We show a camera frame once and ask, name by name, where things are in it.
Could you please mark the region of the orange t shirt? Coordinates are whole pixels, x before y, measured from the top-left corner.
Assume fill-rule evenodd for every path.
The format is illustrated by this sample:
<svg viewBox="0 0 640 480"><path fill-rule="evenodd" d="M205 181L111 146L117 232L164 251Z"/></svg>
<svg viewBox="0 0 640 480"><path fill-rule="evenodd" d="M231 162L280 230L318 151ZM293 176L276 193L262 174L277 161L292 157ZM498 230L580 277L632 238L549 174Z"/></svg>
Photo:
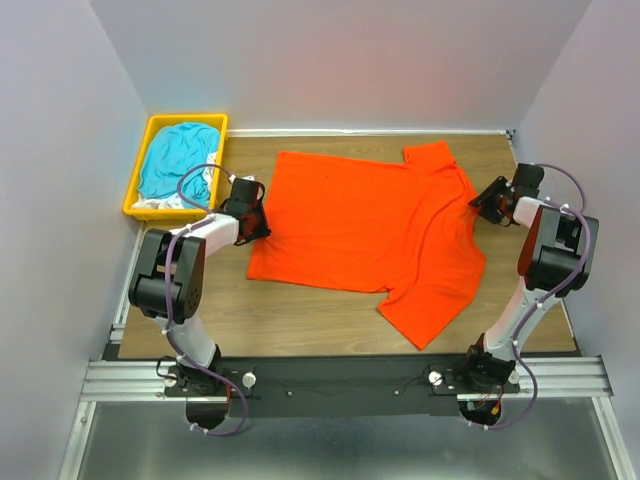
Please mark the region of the orange t shirt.
<svg viewBox="0 0 640 480"><path fill-rule="evenodd" d="M407 146L399 163L282 152L265 205L271 234L247 275L379 293L381 315L423 349L479 289L475 194L443 141Z"/></svg>

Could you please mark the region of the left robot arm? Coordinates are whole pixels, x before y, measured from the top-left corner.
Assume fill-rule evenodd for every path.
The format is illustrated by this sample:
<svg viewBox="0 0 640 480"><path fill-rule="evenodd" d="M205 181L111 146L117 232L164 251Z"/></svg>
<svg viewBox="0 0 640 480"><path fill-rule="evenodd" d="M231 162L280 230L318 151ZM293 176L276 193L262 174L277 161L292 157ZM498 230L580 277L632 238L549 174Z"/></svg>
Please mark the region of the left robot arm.
<svg viewBox="0 0 640 480"><path fill-rule="evenodd" d="M235 178L229 198L202 219L172 230L149 229L129 284L129 303L159 325L178 363L216 380L220 350L199 314L205 260L271 234L264 195L265 186L254 178Z"/></svg>

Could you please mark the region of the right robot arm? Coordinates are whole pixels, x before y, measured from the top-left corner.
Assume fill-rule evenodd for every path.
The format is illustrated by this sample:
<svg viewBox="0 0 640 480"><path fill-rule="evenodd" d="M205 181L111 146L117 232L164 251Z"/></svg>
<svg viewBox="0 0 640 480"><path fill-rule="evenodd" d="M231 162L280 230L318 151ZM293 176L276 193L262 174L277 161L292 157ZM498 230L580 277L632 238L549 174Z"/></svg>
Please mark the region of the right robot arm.
<svg viewBox="0 0 640 480"><path fill-rule="evenodd" d="M471 345L455 377L470 391L504 386L523 345L545 314L591 272L600 222L549 197L540 199L542 165L519 164L512 179L498 177L469 205L493 224L528 229L518 259L517 288L496 323Z"/></svg>

